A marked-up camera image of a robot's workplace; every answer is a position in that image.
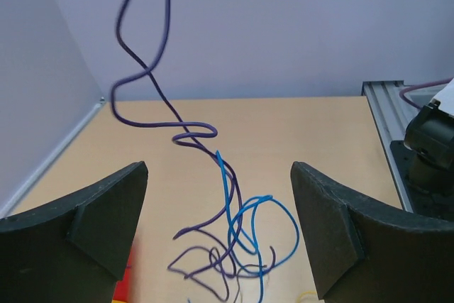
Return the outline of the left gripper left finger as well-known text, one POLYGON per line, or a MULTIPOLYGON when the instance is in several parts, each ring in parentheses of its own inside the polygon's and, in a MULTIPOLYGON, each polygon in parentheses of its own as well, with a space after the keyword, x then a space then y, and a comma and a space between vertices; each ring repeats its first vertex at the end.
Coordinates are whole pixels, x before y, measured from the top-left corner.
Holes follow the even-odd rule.
POLYGON ((134 162, 1 220, 2 302, 110 302, 123 279, 148 183, 134 162))

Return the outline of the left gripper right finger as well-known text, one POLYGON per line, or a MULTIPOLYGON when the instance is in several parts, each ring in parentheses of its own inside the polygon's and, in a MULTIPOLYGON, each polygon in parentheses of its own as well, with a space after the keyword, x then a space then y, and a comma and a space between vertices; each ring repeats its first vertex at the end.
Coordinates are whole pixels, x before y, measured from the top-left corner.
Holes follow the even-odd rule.
POLYGON ((290 177, 319 299, 453 301, 452 222, 385 204, 304 162, 290 177))

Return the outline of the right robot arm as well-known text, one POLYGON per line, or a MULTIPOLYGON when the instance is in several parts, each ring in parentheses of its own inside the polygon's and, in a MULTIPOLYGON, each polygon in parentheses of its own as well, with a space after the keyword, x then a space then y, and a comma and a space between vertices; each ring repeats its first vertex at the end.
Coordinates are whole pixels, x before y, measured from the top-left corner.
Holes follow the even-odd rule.
POLYGON ((390 148, 415 214, 453 220, 453 79, 402 89, 399 97, 419 112, 406 127, 402 141, 390 148), (406 93, 443 85, 424 105, 406 93))

